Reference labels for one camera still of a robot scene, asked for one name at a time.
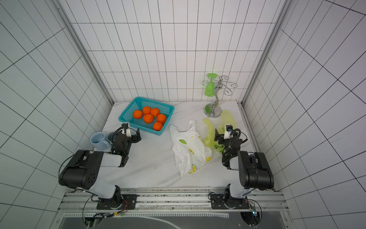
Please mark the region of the white printed plastic bag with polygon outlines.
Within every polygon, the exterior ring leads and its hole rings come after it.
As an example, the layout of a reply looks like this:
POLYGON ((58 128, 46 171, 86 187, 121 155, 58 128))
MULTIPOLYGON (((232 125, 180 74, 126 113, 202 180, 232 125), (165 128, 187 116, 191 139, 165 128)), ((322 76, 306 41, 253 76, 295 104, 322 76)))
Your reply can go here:
POLYGON ((206 147, 195 128, 195 121, 188 123, 188 129, 179 132, 173 125, 169 126, 176 167, 182 177, 196 172, 212 159, 212 150, 206 147))

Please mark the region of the light blue cup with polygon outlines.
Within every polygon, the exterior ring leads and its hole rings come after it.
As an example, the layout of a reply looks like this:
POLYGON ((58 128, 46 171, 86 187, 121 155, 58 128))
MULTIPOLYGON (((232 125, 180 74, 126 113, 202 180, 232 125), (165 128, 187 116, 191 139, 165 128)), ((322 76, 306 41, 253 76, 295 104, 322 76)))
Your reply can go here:
POLYGON ((111 144, 107 141, 105 133, 103 132, 93 134, 90 138, 90 142, 94 146, 94 149, 98 151, 104 151, 111 148, 111 144))

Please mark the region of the orange four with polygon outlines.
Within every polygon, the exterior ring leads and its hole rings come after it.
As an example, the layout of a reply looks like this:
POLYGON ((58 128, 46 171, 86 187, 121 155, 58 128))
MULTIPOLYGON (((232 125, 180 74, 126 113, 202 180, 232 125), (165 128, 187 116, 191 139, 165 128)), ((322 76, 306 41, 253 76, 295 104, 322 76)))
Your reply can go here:
POLYGON ((151 114, 145 114, 143 116, 143 121, 146 123, 146 124, 150 124, 154 121, 154 116, 151 115, 151 114))

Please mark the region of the orange three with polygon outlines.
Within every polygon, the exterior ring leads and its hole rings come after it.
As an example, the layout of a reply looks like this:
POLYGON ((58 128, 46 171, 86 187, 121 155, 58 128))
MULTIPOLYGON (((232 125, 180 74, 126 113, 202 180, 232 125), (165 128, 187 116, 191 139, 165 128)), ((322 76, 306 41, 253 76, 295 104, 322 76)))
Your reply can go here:
POLYGON ((150 114, 153 116, 153 117, 157 117, 159 114, 160 114, 160 110, 158 108, 152 108, 150 110, 150 114))

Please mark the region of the green plastic wine glass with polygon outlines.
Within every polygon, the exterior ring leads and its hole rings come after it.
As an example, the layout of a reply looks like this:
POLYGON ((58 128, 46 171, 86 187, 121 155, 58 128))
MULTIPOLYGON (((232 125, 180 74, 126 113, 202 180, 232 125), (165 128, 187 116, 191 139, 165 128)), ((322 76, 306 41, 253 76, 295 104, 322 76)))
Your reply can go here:
POLYGON ((217 77, 216 73, 208 73, 207 80, 204 80, 203 84, 205 85, 205 96, 213 97, 214 96, 214 88, 215 88, 215 78, 217 77))

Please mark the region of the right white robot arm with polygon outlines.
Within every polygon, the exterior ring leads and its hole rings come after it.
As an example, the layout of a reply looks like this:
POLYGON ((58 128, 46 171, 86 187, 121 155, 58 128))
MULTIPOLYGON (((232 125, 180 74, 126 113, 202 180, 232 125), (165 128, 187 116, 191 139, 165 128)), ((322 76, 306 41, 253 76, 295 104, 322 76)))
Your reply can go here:
POLYGON ((222 165, 228 170, 238 171, 239 184, 228 184, 223 194, 210 194, 211 208, 214 210, 254 211, 258 204, 247 195, 254 190, 267 190, 274 187, 274 177, 265 154, 247 152, 241 146, 249 142, 246 134, 232 125, 224 127, 224 133, 215 130, 214 140, 224 146, 222 165))

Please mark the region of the chrome glass holder stand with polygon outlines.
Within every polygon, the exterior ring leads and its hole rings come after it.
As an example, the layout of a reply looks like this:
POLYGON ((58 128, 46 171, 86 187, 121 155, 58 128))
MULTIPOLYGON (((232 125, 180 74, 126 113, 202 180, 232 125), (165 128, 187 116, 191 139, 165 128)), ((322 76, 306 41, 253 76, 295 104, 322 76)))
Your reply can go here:
POLYGON ((204 113, 208 118, 218 118, 221 115, 222 109, 219 106, 219 92, 223 90, 224 95, 231 96, 233 94, 233 89, 237 88, 238 85, 235 82, 231 82, 228 76, 220 75, 215 78, 215 88, 214 88, 214 98, 215 100, 207 104, 204 107, 204 113))

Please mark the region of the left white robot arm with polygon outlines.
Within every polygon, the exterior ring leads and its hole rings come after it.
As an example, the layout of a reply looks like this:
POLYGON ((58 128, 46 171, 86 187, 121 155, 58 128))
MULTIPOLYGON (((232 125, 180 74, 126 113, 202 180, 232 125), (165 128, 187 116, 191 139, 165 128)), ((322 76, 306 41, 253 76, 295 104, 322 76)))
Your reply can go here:
POLYGON ((103 132, 93 134, 90 142, 94 150, 78 150, 67 159, 67 165, 59 171, 59 184, 97 196, 98 210, 133 210, 137 195, 123 195, 121 188, 100 177, 99 171, 101 168, 123 168, 132 144, 141 139, 140 130, 130 128, 128 123, 112 132, 110 141, 103 132))

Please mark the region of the dark teal cup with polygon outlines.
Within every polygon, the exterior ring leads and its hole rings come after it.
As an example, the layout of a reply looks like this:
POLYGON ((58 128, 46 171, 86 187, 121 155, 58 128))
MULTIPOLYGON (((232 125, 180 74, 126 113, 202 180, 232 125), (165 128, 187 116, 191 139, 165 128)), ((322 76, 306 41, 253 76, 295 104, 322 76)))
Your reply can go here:
POLYGON ((114 136, 115 136, 114 132, 109 133, 107 136, 107 141, 112 144, 114 142, 114 136))

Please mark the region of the aluminium mounting rail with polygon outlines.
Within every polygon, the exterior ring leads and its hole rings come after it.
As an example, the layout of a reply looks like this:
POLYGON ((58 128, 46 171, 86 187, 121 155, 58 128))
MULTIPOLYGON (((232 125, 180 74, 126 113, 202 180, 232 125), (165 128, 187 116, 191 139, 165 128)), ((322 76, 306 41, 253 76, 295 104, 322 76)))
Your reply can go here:
POLYGON ((218 216, 231 212, 279 212, 289 220, 289 208, 281 192, 245 191, 232 197, 232 191, 218 188, 122 189, 123 203, 117 210, 93 201, 89 193, 65 194, 56 222, 66 217, 93 219, 112 217, 218 216))

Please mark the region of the orange six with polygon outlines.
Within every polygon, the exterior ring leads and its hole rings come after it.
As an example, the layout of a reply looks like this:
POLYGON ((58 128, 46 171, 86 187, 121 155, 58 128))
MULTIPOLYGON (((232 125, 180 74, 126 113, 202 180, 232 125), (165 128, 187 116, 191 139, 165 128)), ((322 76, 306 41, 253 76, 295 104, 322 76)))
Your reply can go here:
POLYGON ((162 123, 160 123, 160 122, 155 122, 154 123, 154 125, 153 125, 153 130, 154 131, 161 131, 162 130, 162 128, 163 128, 163 124, 162 123))

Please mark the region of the orange two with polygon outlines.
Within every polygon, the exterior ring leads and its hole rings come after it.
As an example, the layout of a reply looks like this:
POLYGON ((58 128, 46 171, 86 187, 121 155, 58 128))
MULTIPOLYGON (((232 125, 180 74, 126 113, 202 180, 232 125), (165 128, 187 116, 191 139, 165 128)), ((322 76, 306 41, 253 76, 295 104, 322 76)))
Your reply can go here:
POLYGON ((143 115, 147 115, 151 113, 151 108, 148 106, 143 107, 142 109, 143 115))

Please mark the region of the orange five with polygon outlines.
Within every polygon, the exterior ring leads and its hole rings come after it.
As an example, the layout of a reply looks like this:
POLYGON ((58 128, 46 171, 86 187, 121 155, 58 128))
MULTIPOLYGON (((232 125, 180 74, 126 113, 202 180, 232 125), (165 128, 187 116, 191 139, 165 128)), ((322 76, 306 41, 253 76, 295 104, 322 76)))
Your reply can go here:
POLYGON ((167 121, 167 117, 164 114, 158 114, 156 117, 156 121, 161 124, 165 124, 167 121))

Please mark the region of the green plastic bag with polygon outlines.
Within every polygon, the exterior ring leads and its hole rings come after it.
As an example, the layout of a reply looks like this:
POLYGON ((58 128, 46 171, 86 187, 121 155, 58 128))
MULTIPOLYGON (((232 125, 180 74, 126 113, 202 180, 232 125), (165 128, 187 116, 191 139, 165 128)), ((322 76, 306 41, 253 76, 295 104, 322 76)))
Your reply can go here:
POLYGON ((203 122, 208 127, 207 136, 203 140, 203 143, 206 147, 209 147, 212 150, 215 150, 217 153, 222 154, 222 152, 224 150, 224 146, 222 144, 220 145, 218 143, 218 141, 214 140, 215 131, 217 130, 219 134, 224 134, 226 125, 231 125, 233 127, 233 129, 236 129, 237 125, 236 125, 236 122, 235 122, 232 114, 227 110, 223 110, 221 112, 221 116, 217 119, 214 119, 214 121, 218 121, 219 126, 217 126, 217 127, 214 126, 209 118, 203 119, 203 122))

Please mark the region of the orange one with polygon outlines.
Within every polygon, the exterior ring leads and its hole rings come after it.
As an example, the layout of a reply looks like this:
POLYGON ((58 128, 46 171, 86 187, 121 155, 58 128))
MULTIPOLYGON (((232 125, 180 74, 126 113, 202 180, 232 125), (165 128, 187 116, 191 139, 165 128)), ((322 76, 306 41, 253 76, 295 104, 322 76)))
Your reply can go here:
POLYGON ((132 117, 134 119, 141 119, 143 117, 143 112, 141 110, 135 110, 132 117))

